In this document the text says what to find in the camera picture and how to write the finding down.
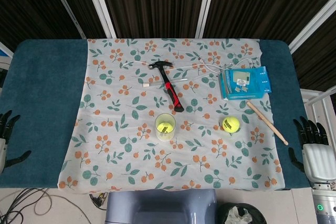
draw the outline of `white tile floor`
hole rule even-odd
[[[5,199],[5,196],[17,192]],[[0,211],[4,213],[12,203],[20,189],[0,189]],[[51,195],[66,197],[78,205],[88,216],[92,224],[104,223],[105,211],[97,209],[91,202],[88,195],[64,194],[56,189],[50,189]],[[312,202],[311,189],[293,189],[289,191],[240,191],[230,189],[216,190],[217,201],[221,202],[245,202],[258,208],[265,216],[268,224],[315,224],[317,223],[314,206]],[[34,224],[83,224],[88,223],[85,216],[70,203],[63,199],[53,197],[52,208],[44,216],[34,214],[34,206],[23,210],[24,223]],[[40,214],[50,206],[48,198],[43,198],[36,206]],[[18,217],[13,224],[20,223]]]

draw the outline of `wooden stick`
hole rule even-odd
[[[274,125],[258,110],[250,101],[247,101],[246,104],[263,120],[264,123],[283,141],[285,145],[288,145],[288,142],[284,136],[274,127]]]

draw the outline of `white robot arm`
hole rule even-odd
[[[303,164],[298,162],[294,150],[288,149],[291,162],[304,172],[313,184],[312,194],[318,224],[336,223],[336,159],[325,129],[300,117],[302,125],[294,120],[299,132]]]

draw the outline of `robotic hand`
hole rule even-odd
[[[303,163],[299,162],[293,148],[288,154],[293,165],[306,174],[314,184],[312,189],[319,224],[336,223],[336,159],[324,127],[300,117],[302,125],[294,120],[299,132]]]
[[[31,154],[31,151],[26,151],[21,157],[6,160],[9,138],[11,137],[15,122],[20,118],[20,115],[17,115],[7,122],[11,113],[12,111],[10,110],[4,115],[0,114],[0,174],[4,168],[21,163]]]

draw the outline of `yellow tennis ball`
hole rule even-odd
[[[234,116],[228,116],[223,120],[223,129],[228,133],[234,133],[239,129],[239,121]]]
[[[173,126],[170,123],[160,123],[157,130],[161,133],[171,133],[173,131]]]

